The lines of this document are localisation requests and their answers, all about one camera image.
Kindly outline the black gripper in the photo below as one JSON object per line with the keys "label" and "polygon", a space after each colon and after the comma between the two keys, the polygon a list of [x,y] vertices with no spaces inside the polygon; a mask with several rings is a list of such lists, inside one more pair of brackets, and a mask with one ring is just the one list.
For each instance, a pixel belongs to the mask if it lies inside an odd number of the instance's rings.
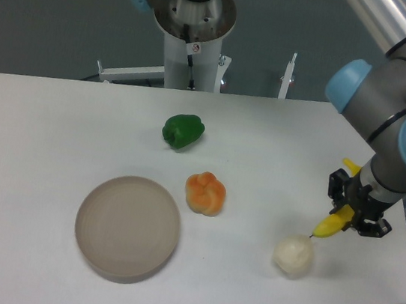
{"label": "black gripper", "polygon": [[377,180],[371,168],[362,167],[352,178],[339,168],[329,175],[327,190],[331,199],[331,213],[348,204],[360,219],[351,227],[361,236],[381,238],[392,231],[383,217],[384,212],[402,198],[401,192],[393,192]]}

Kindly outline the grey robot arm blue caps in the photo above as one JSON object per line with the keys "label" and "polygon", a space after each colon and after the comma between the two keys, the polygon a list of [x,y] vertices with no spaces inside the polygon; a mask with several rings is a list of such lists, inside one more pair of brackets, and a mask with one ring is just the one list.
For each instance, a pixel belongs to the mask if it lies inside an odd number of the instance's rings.
{"label": "grey robot arm blue caps", "polygon": [[[233,0],[131,0],[154,12],[164,34],[167,88],[219,91],[222,39],[236,21]],[[327,99],[362,136],[375,155],[362,167],[330,175],[333,208],[316,237],[354,229],[363,237],[391,230],[384,211],[406,196],[406,0],[346,0],[387,57],[371,67],[355,60],[336,72]]]}

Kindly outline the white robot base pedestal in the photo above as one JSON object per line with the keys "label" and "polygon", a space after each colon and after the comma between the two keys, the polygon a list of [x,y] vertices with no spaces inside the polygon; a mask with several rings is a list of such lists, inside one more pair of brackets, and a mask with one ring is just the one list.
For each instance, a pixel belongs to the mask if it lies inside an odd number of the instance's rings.
{"label": "white robot base pedestal", "polygon": [[236,17],[233,0],[171,0],[155,10],[164,36],[164,87],[220,92],[222,44]]}

